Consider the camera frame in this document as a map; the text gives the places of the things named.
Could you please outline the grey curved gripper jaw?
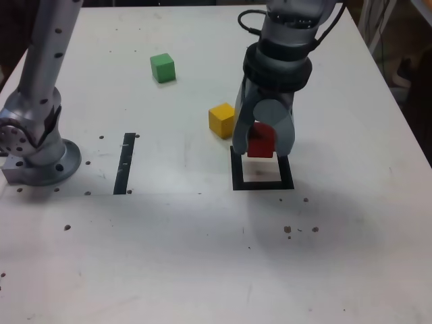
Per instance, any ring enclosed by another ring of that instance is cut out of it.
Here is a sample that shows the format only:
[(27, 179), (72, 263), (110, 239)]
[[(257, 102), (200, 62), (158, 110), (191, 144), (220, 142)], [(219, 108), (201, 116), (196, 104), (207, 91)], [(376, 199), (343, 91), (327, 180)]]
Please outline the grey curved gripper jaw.
[(234, 132), (232, 145), (238, 155), (248, 148), (248, 133), (254, 123), (254, 108), (260, 101), (258, 86), (249, 79), (243, 79), (235, 104)]
[(288, 156), (295, 141), (292, 100), (264, 99), (255, 105), (253, 114), (257, 121), (273, 128), (277, 156)]

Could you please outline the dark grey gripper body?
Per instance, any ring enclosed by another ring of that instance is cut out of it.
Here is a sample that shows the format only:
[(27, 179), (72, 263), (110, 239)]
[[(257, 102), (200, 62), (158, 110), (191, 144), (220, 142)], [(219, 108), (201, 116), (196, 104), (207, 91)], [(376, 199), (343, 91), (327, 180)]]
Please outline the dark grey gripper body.
[(251, 94), (258, 102), (267, 99), (279, 101), (287, 109), (291, 109), (294, 103), (293, 92), (281, 93), (265, 90), (250, 80), (248, 81), (248, 94)]

